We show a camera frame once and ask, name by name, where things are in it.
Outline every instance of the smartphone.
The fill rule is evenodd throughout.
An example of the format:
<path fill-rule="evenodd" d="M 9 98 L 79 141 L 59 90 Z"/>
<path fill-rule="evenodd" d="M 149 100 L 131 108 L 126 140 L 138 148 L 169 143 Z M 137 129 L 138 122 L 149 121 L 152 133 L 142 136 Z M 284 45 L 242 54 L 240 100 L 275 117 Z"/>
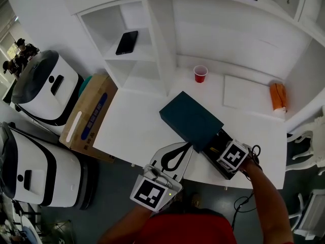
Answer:
<path fill-rule="evenodd" d="M 126 54 L 133 52 L 134 46 L 137 41 L 138 31 L 123 34 L 120 43 L 118 44 L 116 55 Z"/>

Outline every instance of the black cable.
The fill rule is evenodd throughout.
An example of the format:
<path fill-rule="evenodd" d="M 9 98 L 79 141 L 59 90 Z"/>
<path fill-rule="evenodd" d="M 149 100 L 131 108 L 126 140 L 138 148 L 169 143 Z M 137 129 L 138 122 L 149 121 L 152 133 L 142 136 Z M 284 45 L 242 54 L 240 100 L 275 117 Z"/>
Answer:
<path fill-rule="evenodd" d="M 253 146 L 252 148 L 248 147 L 248 150 L 249 150 L 249 152 L 250 152 L 250 154 L 251 154 L 251 159 L 254 161 L 255 165 L 256 165 L 260 170 L 262 170 L 261 166 L 259 165 L 259 161 L 258 161 L 258 156 L 259 156 L 260 153 L 261 153 L 261 147 L 260 147 L 259 145 L 255 145 L 255 146 Z M 249 178 L 248 174 L 247 174 L 246 172 L 243 172 L 243 174 L 246 176 L 247 180 L 250 181 L 250 178 Z M 237 216 L 237 213 L 242 213 L 242 214 L 244 214 L 244 213 L 247 213 L 247 212 L 251 212 L 251 211 L 253 211 L 253 210 L 256 210 L 256 207 L 255 207 L 254 209 L 245 210 L 245 211 L 240 211 L 241 207 L 242 207 L 244 204 L 248 203 L 249 200 L 250 200 L 250 198 L 253 197 L 253 195 L 254 195 L 254 191 L 252 191 L 252 193 L 250 194 L 249 197 L 247 197 L 247 196 L 242 196 L 242 197 L 239 197 L 239 198 L 234 202 L 235 214 L 234 214 L 233 223 L 232 223 L 232 229 L 233 229 L 233 231 L 234 231 L 234 228 L 235 228 L 235 222 L 236 222 L 236 216 Z M 241 204 L 239 204 L 239 206 L 236 208 L 236 203 L 237 203 L 240 199 L 243 199 L 243 198 L 245 198 L 245 200 L 244 200 Z"/>

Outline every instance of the orange object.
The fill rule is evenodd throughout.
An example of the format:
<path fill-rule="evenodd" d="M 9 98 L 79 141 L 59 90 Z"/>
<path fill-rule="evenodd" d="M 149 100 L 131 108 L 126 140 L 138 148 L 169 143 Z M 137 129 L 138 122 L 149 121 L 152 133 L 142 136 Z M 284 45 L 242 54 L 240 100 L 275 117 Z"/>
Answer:
<path fill-rule="evenodd" d="M 287 108 L 286 91 L 283 84 L 274 83 L 270 86 L 273 109 Z"/>

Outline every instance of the blue label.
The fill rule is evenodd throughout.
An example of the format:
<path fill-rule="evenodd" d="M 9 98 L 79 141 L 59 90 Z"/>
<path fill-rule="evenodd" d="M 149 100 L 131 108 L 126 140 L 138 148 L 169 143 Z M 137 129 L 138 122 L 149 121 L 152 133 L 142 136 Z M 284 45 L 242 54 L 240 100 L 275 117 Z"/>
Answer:
<path fill-rule="evenodd" d="M 103 108 L 103 105 L 105 104 L 106 102 L 106 99 L 107 99 L 107 93 L 104 93 L 101 97 L 101 99 L 98 101 L 98 104 L 96 105 L 95 107 L 95 110 L 93 111 L 92 115 L 90 116 L 90 119 L 85 127 L 85 129 L 83 130 L 82 134 L 81 134 L 81 139 L 82 140 L 86 140 L 88 135 L 89 135 L 89 132 L 93 126 L 93 124 L 95 123 L 100 111 L 102 110 Z"/>

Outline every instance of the red cup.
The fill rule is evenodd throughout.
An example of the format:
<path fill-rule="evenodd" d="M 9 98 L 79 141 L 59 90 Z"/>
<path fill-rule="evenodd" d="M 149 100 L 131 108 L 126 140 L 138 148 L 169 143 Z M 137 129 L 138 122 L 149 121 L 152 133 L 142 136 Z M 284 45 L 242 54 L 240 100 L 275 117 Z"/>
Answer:
<path fill-rule="evenodd" d="M 195 81 L 198 83 L 202 83 L 207 76 L 209 70 L 207 67 L 203 65 L 197 65 L 194 67 Z"/>

